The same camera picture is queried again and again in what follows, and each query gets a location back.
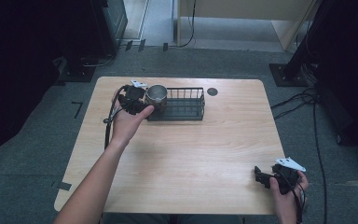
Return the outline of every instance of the metal cup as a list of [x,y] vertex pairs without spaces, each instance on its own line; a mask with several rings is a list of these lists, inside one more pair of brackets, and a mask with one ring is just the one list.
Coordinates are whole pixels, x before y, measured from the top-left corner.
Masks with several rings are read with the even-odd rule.
[[161,85],[154,85],[146,90],[146,101],[150,105],[159,107],[163,111],[167,104],[167,88]]

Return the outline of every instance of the wire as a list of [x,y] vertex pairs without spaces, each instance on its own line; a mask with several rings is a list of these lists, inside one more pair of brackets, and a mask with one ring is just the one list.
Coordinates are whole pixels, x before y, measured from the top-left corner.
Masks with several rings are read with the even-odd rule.
[[284,111],[281,114],[275,116],[274,119],[280,119],[281,117],[283,117],[283,116],[285,116],[285,115],[287,115],[287,114],[289,114],[289,113],[291,113],[293,111],[296,111],[297,109],[299,109],[303,105],[312,105],[312,104],[314,104],[316,102],[316,100],[317,100],[317,95],[307,93],[307,91],[313,91],[313,90],[314,90],[314,88],[305,89],[303,92],[290,97],[288,100],[285,100],[285,101],[280,102],[280,103],[278,103],[276,105],[273,105],[271,107],[271,109],[274,109],[274,108],[276,108],[278,106],[281,106],[281,105],[286,105],[287,103],[289,103],[289,102],[291,102],[293,100],[296,100],[296,99],[301,99],[303,101],[303,103],[301,103],[300,105],[296,106],[295,108],[287,110],[287,111]]
[[109,64],[112,62],[113,58],[115,58],[115,54],[112,54],[112,56],[105,62],[105,63],[96,63],[96,64],[82,64],[84,67],[100,67]]
[[193,40],[193,37],[194,37],[194,18],[196,16],[196,4],[197,4],[197,0],[194,0],[193,15],[192,15],[191,24],[190,24],[190,27],[191,27],[191,37],[190,37],[190,39],[184,45],[181,45],[181,46],[169,46],[170,48],[184,48],[185,46],[187,46],[191,42],[191,40]]
[[324,224],[326,224],[327,223],[327,186],[326,186],[326,177],[324,174],[324,164],[322,163],[321,150],[319,149],[318,128],[316,125],[316,103],[313,105],[313,132],[315,134],[315,145],[318,153],[319,165],[321,166],[322,178],[324,181]]
[[[298,105],[295,109],[283,112],[280,115],[278,115],[279,116],[279,117],[277,116],[277,119],[278,119],[278,118],[281,118],[282,116],[284,116],[284,115],[286,115],[286,114],[288,114],[288,113],[290,113],[292,111],[295,111],[296,109],[300,108],[301,106],[303,106],[305,104],[313,104],[313,111],[312,111],[312,114],[313,114],[313,132],[314,132],[314,135],[315,135],[315,146],[316,146],[319,165],[321,167],[322,178],[323,178],[323,182],[324,182],[324,224],[326,224],[327,223],[327,185],[326,185],[326,178],[325,178],[325,173],[324,173],[324,165],[323,165],[323,162],[322,162],[321,150],[320,150],[320,147],[319,147],[318,127],[317,127],[317,122],[316,122],[316,105],[319,102],[319,95],[317,95],[316,93],[315,94],[307,93],[307,91],[313,91],[313,90],[314,90],[314,88],[306,89],[302,93],[296,94],[296,95],[292,96],[291,98],[289,98],[286,101],[283,101],[281,103],[273,105],[271,107],[271,109],[273,109],[275,107],[278,107],[278,106],[281,106],[281,105],[285,105],[285,104],[289,103],[290,101],[298,99],[298,98],[301,98],[303,100],[303,103],[301,105]],[[312,99],[308,100],[308,101],[303,98],[303,97],[310,97],[310,96],[312,97]]]
[[116,92],[116,95],[115,95],[115,98],[113,99],[112,101],[112,105],[110,107],[110,111],[109,111],[109,117],[104,120],[106,121],[106,130],[105,130],[105,141],[104,141],[104,148],[107,148],[107,146],[109,145],[109,138],[110,138],[110,129],[111,129],[111,126],[112,126],[112,121],[113,119],[115,118],[115,115],[121,111],[122,109],[118,110],[118,112],[116,114],[113,114],[113,111],[115,110],[115,104],[116,104],[116,101],[117,101],[117,98],[118,96],[120,95],[120,92],[122,90],[124,90],[124,86],[121,87],[120,89],[118,89],[118,91]]
[[[286,181],[286,184],[289,186],[289,187],[292,187],[290,185],[290,182],[289,180],[287,180],[286,176],[284,176],[279,170],[276,171],[278,174],[281,175],[281,177],[283,177],[283,179]],[[300,203],[300,200],[298,199],[298,196],[296,195],[296,192],[295,192],[295,187],[293,188],[290,188],[290,190],[292,191],[293,195],[295,196],[295,202],[296,202],[296,207],[297,207],[297,223],[302,223],[302,211],[303,211],[303,207],[301,207],[301,203]]]

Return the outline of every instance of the hand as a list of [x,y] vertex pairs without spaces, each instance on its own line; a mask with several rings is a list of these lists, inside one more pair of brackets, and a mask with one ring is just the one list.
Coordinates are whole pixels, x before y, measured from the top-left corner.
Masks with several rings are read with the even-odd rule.
[[[118,100],[115,108],[120,107]],[[147,118],[154,110],[152,105],[145,108],[137,115],[131,115],[124,110],[118,112],[113,122],[112,140],[107,148],[114,146],[115,148],[124,149],[135,135],[141,122]]]
[[[299,200],[301,200],[300,189],[301,187],[305,190],[308,188],[310,183],[307,177],[301,172],[297,171],[300,178],[298,184],[295,187],[295,193]],[[285,195],[281,195],[279,191],[278,181],[272,177],[269,179],[272,194],[275,202],[275,213],[280,220],[281,224],[295,224],[296,223],[296,202],[295,195],[292,191],[289,191]]]

